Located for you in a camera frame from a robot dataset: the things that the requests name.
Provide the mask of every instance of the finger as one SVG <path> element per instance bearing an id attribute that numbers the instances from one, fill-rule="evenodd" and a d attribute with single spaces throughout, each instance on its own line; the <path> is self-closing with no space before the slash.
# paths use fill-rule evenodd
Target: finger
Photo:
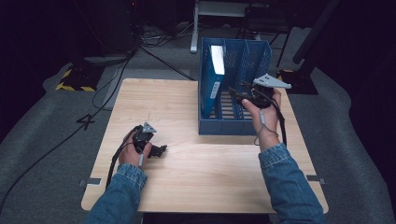
<path id="1" fill-rule="evenodd" d="M 143 155 L 145 155 L 145 158 L 149 156 L 151 148 L 152 148 L 152 144 L 150 142 L 147 142 L 145 145 L 145 149 L 143 150 Z"/>
<path id="2" fill-rule="evenodd" d="M 130 143 L 130 142 L 132 142 L 132 138 L 134 137 L 134 134 L 135 134 L 136 132 L 128 132 L 126 135 L 125 135 L 125 137 L 123 138 L 123 140 L 124 140 L 124 142 L 125 143 Z"/>
<path id="3" fill-rule="evenodd" d="M 281 99 L 281 93 L 279 90 L 274 89 L 274 95 L 273 95 L 273 99 L 277 102 L 277 104 L 280 107 L 280 99 Z"/>
<path id="4" fill-rule="evenodd" d="M 242 100 L 242 105 L 245 107 L 245 109 L 251 114 L 251 116 L 256 116 L 260 109 L 255 106 L 253 103 L 251 103 L 249 100 L 247 99 L 243 99 Z"/>

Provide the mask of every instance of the jeans jacket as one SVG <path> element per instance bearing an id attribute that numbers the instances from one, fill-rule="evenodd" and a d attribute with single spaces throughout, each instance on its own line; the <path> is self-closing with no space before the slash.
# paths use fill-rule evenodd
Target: jeans jacket
<path id="1" fill-rule="evenodd" d="M 315 193 L 283 143 L 264 150 L 259 159 L 279 223 L 325 223 Z M 86 223 L 132 223 L 147 179 L 131 164 L 120 165 Z"/>

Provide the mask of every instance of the gray carpet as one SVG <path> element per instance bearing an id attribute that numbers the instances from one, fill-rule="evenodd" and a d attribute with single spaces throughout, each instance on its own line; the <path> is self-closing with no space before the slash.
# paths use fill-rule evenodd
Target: gray carpet
<path id="1" fill-rule="evenodd" d="M 307 32 L 307 29 L 293 30 L 279 68 L 274 67 L 279 52 L 273 51 L 271 74 L 282 68 L 299 68 L 291 58 Z M 235 34 L 235 29 L 208 29 L 200 36 L 234 38 Z M 190 40 L 187 36 L 148 50 L 198 78 L 199 51 L 190 54 Z M 281 43 L 279 38 L 274 44 Z M 72 133 L 80 125 L 76 123 L 78 119 L 96 112 L 92 105 L 95 92 L 55 90 L 68 65 L 43 83 L 46 95 L 25 114 L 0 146 L 1 196 L 34 161 Z M 98 88 L 114 77 L 118 67 L 106 68 Z M 148 72 L 151 74 L 165 71 L 161 78 L 184 78 L 138 51 L 125 74 L 134 76 L 142 69 L 151 70 Z M 318 69 L 311 77 L 319 95 L 290 95 L 290 101 L 317 173 L 326 181 L 322 187 L 330 206 L 327 222 L 395 223 L 387 187 L 349 121 L 347 93 Z M 107 85 L 97 92 L 94 103 L 102 105 L 113 88 Z M 84 188 L 78 183 L 90 176 L 110 115 L 108 111 L 98 113 L 86 131 L 77 132 L 33 168 L 8 196 L 0 223 L 81 223 L 88 213 L 81 209 Z"/>

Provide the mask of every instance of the cuff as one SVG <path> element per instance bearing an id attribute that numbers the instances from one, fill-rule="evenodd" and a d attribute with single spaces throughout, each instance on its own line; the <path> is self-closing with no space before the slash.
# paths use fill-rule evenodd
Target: cuff
<path id="1" fill-rule="evenodd" d="M 131 185 L 137 184 L 141 190 L 148 180 L 145 172 L 129 163 L 119 165 L 117 175 L 123 176 Z"/>
<path id="2" fill-rule="evenodd" d="M 290 158 L 290 153 L 284 143 L 279 143 L 273 147 L 269 147 L 259 154 L 262 169 L 287 158 Z"/>

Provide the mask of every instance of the electronic device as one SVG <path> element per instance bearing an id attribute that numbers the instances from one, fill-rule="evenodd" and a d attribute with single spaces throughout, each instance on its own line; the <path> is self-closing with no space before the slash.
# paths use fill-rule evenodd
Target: electronic device
<path id="1" fill-rule="evenodd" d="M 110 184 L 111 177 L 113 176 L 114 166 L 116 164 L 117 159 L 119 158 L 120 153 L 126 146 L 126 141 L 134 132 L 135 134 L 132 137 L 132 140 L 134 142 L 134 149 L 136 150 L 137 153 L 140 154 L 140 161 L 139 161 L 139 167 L 140 167 L 143 163 L 143 158 L 144 158 L 143 150 L 145 149 L 146 144 L 149 142 L 152 136 L 154 136 L 154 133 L 156 133 L 157 131 L 153 127 L 151 127 L 151 125 L 149 125 L 147 122 L 145 122 L 143 126 L 142 125 L 135 126 L 131 131 L 129 131 L 129 133 L 124 138 L 119 149 L 117 149 L 116 153 L 114 154 L 111 160 L 110 168 L 108 170 L 108 175 L 107 175 L 106 188 Z M 150 153 L 148 154 L 148 157 L 149 158 L 153 156 L 161 157 L 161 155 L 165 152 L 166 147 L 167 145 L 161 147 L 156 147 L 153 145 L 151 147 Z"/>
<path id="2" fill-rule="evenodd" d="M 260 109 L 269 107 L 272 104 L 272 96 L 274 95 L 274 88 L 290 89 L 291 85 L 281 80 L 265 74 L 262 77 L 255 78 L 253 84 L 246 81 L 240 83 L 242 88 L 250 93 L 238 92 L 229 87 L 229 93 L 235 97 L 236 102 L 242 105 L 243 99 L 248 99 L 251 103 Z"/>

